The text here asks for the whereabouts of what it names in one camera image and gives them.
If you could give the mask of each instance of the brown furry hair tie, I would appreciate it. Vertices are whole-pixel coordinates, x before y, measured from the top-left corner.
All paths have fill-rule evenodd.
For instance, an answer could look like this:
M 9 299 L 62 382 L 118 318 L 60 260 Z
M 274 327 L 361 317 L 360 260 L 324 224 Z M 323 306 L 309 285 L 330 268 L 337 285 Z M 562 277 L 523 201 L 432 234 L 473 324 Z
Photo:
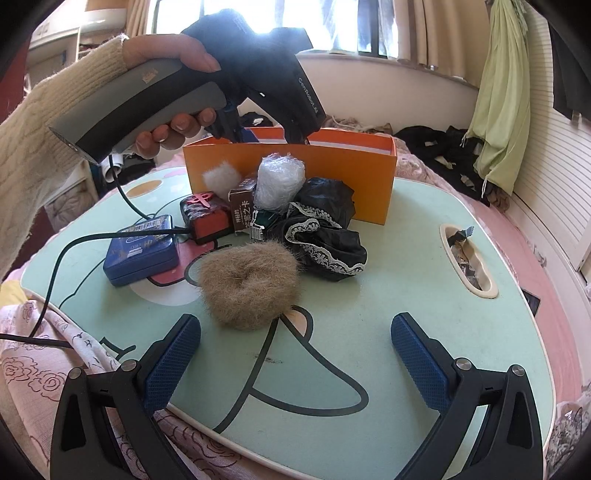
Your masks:
M 213 318 L 255 330 L 296 302 L 298 263 L 276 242 L 224 248 L 203 257 L 197 283 Z

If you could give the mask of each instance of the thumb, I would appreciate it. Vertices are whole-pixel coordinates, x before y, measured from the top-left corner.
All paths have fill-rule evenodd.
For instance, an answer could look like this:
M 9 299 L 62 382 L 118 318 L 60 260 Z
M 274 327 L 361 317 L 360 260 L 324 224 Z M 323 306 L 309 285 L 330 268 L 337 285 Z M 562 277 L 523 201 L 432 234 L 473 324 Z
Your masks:
M 220 64 L 196 38 L 184 34 L 141 35 L 123 42 L 123 58 L 128 69 L 150 59 L 179 59 L 201 72 L 221 70 Z

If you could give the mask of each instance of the beige tray recess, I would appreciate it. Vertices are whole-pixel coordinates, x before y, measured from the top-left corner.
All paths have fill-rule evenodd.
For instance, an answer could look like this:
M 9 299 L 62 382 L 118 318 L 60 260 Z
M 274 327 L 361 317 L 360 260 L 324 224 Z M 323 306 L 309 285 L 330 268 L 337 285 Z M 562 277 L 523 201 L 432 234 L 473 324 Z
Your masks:
M 494 299 L 499 294 L 499 288 L 496 286 L 495 280 L 491 276 L 491 272 L 486 267 L 480 252 L 472 240 L 467 238 L 462 244 L 462 248 L 468 257 L 470 265 L 476 271 L 476 278 L 478 279 L 478 283 L 482 287 L 482 290 L 478 290 L 468 281 L 464 275 L 464 272 L 461 271 L 460 265 L 458 265 L 455 257 L 453 256 L 452 249 L 447 244 L 447 239 L 459 230 L 462 230 L 462 228 L 452 225 L 451 223 L 444 223 L 439 229 L 443 248 L 447 253 L 449 261 L 452 263 L 454 270 L 468 290 L 470 290 L 474 295 L 478 295 L 483 299 Z

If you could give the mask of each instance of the metal screw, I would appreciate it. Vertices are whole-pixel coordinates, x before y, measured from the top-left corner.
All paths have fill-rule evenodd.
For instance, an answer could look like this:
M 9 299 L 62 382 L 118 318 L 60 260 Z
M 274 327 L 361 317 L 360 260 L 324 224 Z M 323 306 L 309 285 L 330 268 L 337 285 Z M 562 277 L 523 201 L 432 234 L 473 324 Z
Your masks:
M 525 368 L 523 368 L 521 365 L 513 365 L 511 367 L 511 371 L 518 377 L 523 377 L 525 375 Z
M 467 358 L 458 358 L 456 360 L 456 365 L 460 370 L 470 370 L 472 368 L 472 362 Z
M 82 369 L 78 367 L 73 368 L 70 370 L 70 373 L 68 373 L 68 377 L 70 377 L 72 380 L 78 378 L 80 375 L 82 375 Z
M 124 372 L 131 372 L 137 366 L 137 362 L 135 360 L 126 360 L 121 364 L 121 370 Z

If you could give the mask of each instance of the open box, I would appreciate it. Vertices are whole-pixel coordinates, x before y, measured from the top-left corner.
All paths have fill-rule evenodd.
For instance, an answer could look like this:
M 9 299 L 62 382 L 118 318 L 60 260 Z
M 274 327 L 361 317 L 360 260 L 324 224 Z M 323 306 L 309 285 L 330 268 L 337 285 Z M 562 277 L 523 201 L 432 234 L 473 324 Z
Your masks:
M 386 222 L 397 159 L 392 137 L 323 128 L 309 136 L 310 145 L 299 145 L 286 144 L 281 127 L 250 130 L 261 143 L 232 144 L 209 137 L 184 148 L 193 193 L 207 190 L 203 173 L 223 161 L 246 176 L 267 155 L 291 154 L 306 164 L 306 178 L 342 180 L 355 191 L 355 219 Z

